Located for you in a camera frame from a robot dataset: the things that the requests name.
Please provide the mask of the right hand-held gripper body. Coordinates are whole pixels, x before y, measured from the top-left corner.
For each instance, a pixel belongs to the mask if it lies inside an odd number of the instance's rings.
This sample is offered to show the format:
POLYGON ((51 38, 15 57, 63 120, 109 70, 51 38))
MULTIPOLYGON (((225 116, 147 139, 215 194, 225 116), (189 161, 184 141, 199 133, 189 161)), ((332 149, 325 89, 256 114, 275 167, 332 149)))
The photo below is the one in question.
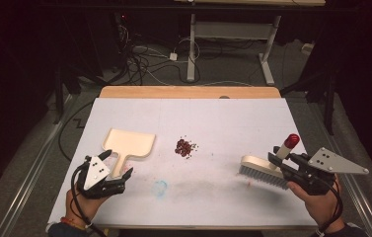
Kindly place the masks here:
POLYGON ((298 184, 308 195, 325 195, 334 185, 336 174, 367 175, 369 170, 333 153, 320 148, 313 156, 296 154, 290 159, 298 168, 281 165, 286 181, 298 184))

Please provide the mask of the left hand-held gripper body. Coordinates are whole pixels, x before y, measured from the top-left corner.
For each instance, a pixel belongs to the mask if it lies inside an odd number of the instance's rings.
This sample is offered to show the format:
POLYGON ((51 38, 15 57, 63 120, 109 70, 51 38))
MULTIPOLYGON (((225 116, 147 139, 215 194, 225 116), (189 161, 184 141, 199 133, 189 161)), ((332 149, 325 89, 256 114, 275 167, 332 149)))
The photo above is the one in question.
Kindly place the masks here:
POLYGON ((109 180, 110 168, 98 157, 87 156, 81 165, 76 187, 83 197, 107 198, 122 194, 126 179, 109 180))

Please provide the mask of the cream brush with red-tipped handle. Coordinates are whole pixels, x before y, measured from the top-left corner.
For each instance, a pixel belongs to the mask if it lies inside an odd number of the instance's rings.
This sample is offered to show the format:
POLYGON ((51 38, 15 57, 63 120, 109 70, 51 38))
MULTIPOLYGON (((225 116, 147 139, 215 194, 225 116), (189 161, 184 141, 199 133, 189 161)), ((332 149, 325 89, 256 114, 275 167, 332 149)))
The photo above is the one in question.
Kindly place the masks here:
MULTIPOLYGON (((293 148, 299 143, 300 137, 298 134, 291 133, 284 140, 280 147, 293 148)), ((279 167, 271 170, 268 159, 246 155, 243 156, 240 163, 239 173, 257 181, 287 190, 287 182, 283 178, 283 174, 279 167)))

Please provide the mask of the cream plastic dustpan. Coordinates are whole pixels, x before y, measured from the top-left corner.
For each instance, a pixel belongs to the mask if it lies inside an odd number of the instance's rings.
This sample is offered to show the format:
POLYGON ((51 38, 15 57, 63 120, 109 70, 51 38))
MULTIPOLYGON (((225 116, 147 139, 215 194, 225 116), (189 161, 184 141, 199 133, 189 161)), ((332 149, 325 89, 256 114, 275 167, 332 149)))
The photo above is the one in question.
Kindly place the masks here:
POLYGON ((122 176, 124 165, 130 157, 146 158, 151 153, 155 138, 155 134, 110 129, 102 146, 116 154, 111 177, 118 179, 122 176))

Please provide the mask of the pile of red beans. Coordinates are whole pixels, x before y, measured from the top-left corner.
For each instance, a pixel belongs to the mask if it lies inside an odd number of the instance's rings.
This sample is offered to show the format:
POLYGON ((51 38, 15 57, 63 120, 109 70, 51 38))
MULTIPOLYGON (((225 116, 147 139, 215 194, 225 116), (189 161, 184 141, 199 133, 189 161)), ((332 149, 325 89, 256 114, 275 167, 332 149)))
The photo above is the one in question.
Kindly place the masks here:
POLYGON ((181 137, 175 148, 175 153, 180 155, 183 158, 189 159, 192 157, 192 152, 196 151, 198 145, 191 140, 187 140, 186 137, 181 137))

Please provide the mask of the person's left hand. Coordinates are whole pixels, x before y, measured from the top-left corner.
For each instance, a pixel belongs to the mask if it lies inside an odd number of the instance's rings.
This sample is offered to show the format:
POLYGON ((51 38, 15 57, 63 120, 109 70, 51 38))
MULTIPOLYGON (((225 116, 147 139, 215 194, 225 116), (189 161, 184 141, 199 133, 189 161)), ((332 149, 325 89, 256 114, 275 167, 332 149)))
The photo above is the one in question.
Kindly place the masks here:
POLYGON ((77 226, 84 226, 86 222, 82 218, 85 216, 90 221, 96 216, 100 206, 107 200, 106 197, 99 199, 88 199, 83 197, 78 191, 72 194, 70 190, 66 193, 65 217, 77 226))

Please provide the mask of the person's right hand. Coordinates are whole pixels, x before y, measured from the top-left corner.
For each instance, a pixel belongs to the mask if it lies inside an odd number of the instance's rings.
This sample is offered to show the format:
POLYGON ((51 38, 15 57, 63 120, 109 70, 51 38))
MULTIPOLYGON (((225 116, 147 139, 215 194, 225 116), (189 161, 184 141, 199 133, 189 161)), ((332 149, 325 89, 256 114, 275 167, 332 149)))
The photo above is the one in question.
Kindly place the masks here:
MULTIPOLYGON (((315 220, 319 227, 324 227, 326 223, 332 220, 335 209, 337 208, 337 198, 332 190, 329 190, 324 196, 310 196, 298 184, 288 182, 287 187, 299 199, 304 201, 305 207, 309 215, 315 220)), ((341 186, 339 180, 336 178, 333 188, 339 194, 341 186)), ((333 223, 331 223, 324 233, 332 234, 341 230, 345 226, 341 216, 339 216, 333 223)))

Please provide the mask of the black metal stand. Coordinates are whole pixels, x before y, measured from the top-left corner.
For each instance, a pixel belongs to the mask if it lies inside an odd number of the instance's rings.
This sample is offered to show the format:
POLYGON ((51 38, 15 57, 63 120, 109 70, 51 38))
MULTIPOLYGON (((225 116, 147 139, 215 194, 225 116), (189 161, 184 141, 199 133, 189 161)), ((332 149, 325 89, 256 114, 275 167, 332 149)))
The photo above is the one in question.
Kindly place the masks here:
POLYGON ((81 86, 77 75, 77 69, 73 65, 59 65, 54 71, 54 95, 56 116, 54 124, 58 124, 64 113, 64 91, 66 88, 70 95, 79 95, 81 86))
POLYGON ((303 91, 306 93, 308 103, 323 102, 324 114, 323 122, 329 135, 334 134, 333 113, 335 101, 335 73, 319 71, 311 76, 299 79, 297 82, 284 87, 279 91, 281 96, 293 91, 303 91))

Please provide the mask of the aluminium floor rail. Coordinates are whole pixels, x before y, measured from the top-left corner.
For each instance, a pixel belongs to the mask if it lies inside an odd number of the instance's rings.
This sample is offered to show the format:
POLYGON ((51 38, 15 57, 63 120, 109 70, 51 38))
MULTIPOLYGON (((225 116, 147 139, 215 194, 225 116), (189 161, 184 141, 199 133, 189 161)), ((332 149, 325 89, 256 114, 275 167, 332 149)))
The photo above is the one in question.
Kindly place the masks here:
POLYGON ((319 127, 320 138, 335 153, 351 159, 354 163, 366 167, 368 175, 341 175, 339 177, 344 192, 343 216, 348 222, 355 222, 363 227, 372 237, 372 160, 360 142, 355 129, 350 123, 340 101, 334 102, 332 130, 330 134, 325 128, 325 107, 312 103, 309 108, 319 127))
POLYGON ((37 123, 19 147, 16 156, 0 180, 0 237, 43 237, 61 179, 66 171, 47 174, 47 168, 59 156, 53 152, 65 120, 78 98, 64 99, 64 113, 49 106, 45 117, 37 123))

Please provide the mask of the white desk frame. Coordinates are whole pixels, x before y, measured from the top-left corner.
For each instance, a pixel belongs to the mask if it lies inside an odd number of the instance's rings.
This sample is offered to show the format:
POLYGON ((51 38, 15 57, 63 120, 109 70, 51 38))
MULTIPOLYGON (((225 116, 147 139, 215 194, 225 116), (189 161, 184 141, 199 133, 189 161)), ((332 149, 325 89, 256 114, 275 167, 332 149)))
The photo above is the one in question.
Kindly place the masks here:
MULTIPOLYGON (((214 7, 277 7, 279 10, 286 7, 307 8, 311 10, 314 7, 324 7, 326 0, 176 0, 183 2, 188 7, 202 7, 204 4, 214 7)), ((190 14, 189 50, 187 57, 187 82, 195 82, 197 76, 196 61, 200 53, 197 39, 224 39, 224 40, 265 40, 265 50, 258 54, 260 69, 265 83, 268 86, 275 84, 271 74, 268 58, 279 28, 282 15, 275 14, 268 23, 233 23, 232 21, 218 20, 198 20, 195 13, 190 14)))

